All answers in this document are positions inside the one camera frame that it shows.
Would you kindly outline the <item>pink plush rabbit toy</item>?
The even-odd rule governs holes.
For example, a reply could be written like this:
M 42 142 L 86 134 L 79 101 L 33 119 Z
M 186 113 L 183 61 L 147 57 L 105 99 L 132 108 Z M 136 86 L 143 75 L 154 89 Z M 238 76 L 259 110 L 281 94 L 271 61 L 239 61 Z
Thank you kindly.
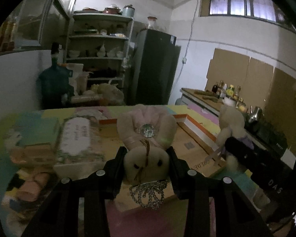
M 168 185 L 169 155 L 176 119 L 162 105 L 137 104 L 117 117 L 117 133 L 127 153 L 124 182 L 132 200 L 143 208 L 158 209 Z

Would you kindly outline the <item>glass jar on refrigerator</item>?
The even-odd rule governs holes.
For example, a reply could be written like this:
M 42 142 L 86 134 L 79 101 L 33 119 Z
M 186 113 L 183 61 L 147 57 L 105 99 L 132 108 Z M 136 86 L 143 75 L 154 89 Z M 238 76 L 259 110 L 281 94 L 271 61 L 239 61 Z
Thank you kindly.
M 148 29 L 155 29 L 157 18 L 153 16 L 149 16 L 147 18 L 147 28 Z

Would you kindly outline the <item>wooden counter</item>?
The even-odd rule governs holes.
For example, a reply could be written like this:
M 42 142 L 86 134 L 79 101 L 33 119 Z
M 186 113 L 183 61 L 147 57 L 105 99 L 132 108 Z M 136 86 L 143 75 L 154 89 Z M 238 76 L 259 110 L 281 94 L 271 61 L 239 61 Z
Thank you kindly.
M 187 105 L 190 108 L 200 108 L 204 109 L 215 116 L 219 116 L 221 106 L 223 102 L 214 97 L 208 96 L 205 93 L 201 94 L 201 90 L 197 89 L 190 89 L 190 88 L 181 88 L 180 92 L 181 96 L 181 103 Z

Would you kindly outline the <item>teal water jug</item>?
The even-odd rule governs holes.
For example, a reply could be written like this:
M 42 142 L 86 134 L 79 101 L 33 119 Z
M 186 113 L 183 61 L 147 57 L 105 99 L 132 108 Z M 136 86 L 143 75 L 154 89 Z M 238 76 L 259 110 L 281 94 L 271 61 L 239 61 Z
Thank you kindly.
M 40 105 L 43 110 L 67 108 L 74 95 L 74 88 L 69 84 L 73 71 L 69 70 L 66 64 L 58 63 L 59 51 L 59 43 L 53 42 L 51 46 L 52 64 L 38 77 L 41 91 Z

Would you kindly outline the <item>colourful foam play mat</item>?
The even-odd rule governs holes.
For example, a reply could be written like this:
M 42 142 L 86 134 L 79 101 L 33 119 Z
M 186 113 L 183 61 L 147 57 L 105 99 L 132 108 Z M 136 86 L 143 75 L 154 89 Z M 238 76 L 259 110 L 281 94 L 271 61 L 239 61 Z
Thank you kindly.
M 164 106 L 151 138 L 93 108 L 0 125 L 0 219 L 8 236 L 271 236 L 213 149 Z

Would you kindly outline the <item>cream teddy bear purple dress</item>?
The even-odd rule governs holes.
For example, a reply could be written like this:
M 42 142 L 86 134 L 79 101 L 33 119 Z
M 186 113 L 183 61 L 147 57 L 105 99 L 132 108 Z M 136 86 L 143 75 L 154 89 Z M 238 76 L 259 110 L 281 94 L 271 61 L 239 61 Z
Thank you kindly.
M 247 147 L 254 149 L 253 142 L 248 137 L 244 126 L 244 117 L 238 109 L 228 105 L 221 107 L 219 114 L 220 133 L 216 138 L 218 158 L 223 158 L 227 162 L 227 168 L 229 170 L 242 173 L 246 171 L 246 168 L 238 162 L 234 155 L 226 150 L 225 142 L 229 137 L 234 137 Z

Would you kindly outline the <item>floral tissue pack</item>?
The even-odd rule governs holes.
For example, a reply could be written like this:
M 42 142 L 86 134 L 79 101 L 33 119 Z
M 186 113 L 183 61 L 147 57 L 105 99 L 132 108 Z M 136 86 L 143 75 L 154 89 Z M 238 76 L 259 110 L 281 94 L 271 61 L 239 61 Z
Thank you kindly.
M 91 116 L 66 119 L 58 140 L 56 163 L 103 162 L 104 159 L 98 119 Z

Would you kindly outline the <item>red pot with lid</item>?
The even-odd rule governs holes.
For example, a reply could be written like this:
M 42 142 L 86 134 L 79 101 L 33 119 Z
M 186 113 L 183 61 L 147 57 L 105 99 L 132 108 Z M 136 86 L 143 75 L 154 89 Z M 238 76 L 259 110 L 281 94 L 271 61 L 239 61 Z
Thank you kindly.
M 103 13 L 106 13 L 106 14 L 121 14 L 121 10 L 116 4 L 111 4 L 109 7 L 106 7 L 103 10 Z

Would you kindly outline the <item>white bowl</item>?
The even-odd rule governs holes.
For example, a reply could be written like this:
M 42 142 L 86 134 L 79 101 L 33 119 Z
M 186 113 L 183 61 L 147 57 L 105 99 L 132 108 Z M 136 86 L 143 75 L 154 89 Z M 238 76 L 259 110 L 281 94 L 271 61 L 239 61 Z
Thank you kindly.
M 228 96 L 224 97 L 224 99 L 222 101 L 223 101 L 223 103 L 225 105 L 231 106 L 231 107 L 235 107 L 236 106 L 236 103 L 237 103 L 236 100 L 234 100 L 234 99 L 232 99 L 232 98 L 230 98 Z

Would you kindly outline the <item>large cardboard sheet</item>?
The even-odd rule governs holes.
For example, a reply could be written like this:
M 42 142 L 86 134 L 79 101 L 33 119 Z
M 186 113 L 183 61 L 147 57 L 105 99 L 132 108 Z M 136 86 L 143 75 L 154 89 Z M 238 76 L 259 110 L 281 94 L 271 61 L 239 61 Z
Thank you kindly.
M 296 79 L 260 60 L 222 49 L 215 49 L 206 77 L 206 89 L 221 81 L 240 87 L 247 108 L 262 108 L 264 119 L 296 152 Z

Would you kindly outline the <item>orange-rimmed cardboard box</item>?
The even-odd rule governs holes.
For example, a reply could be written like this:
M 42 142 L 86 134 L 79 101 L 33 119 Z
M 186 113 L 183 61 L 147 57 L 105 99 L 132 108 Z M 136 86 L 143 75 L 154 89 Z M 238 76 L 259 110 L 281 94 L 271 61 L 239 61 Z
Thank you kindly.
M 217 164 L 214 159 L 205 161 L 216 148 L 215 142 L 201 129 L 201 125 L 188 115 L 176 115 L 177 129 L 173 148 L 179 159 L 188 163 L 191 169 L 203 176 L 212 177 L 225 167 L 225 161 Z M 116 156 L 117 150 L 123 146 L 116 127 L 116 119 L 106 119 L 99 122 L 101 147 L 105 160 Z

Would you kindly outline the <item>black refrigerator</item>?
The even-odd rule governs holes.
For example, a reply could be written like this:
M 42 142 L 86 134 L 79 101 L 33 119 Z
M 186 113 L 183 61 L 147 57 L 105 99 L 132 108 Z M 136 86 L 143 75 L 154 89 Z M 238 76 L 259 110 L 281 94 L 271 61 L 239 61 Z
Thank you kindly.
M 176 66 L 176 36 L 154 29 L 141 31 L 134 54 L 133 104 L 168 104 Z

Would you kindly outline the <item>metal storage shelf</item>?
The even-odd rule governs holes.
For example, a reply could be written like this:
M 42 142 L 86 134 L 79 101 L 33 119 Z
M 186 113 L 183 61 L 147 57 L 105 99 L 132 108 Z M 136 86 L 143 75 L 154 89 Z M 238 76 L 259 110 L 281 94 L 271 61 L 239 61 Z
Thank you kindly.
M 65 62 L 82 66 L 77 102 L 97 102 L 93 84 L 111 82 L 125 96 L 134 18 L 91 10 L 73 13 L 67 34 Z

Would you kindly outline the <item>teal box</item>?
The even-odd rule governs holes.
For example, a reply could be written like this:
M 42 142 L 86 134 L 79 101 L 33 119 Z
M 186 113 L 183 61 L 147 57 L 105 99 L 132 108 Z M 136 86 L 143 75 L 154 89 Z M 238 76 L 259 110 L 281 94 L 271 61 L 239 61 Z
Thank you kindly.
M 60 122 L 56 117 L 22 116 L 6 133 L 4 145 L 8 150 L 39 145 L 49 145 L 51 149 L 54 149 L 59 130 Z

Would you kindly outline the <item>white plastic bag of goods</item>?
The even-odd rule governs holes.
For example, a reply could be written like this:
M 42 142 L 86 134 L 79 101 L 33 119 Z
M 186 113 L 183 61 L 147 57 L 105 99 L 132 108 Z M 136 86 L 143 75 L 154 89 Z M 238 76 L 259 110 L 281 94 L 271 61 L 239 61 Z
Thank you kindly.
M 91 90 L 101 95 L 100 106 L 120 106 L 125 104 L 124 93 L 115 85 L 112 85 L 111 82 L 99 85 L 93 84 Z

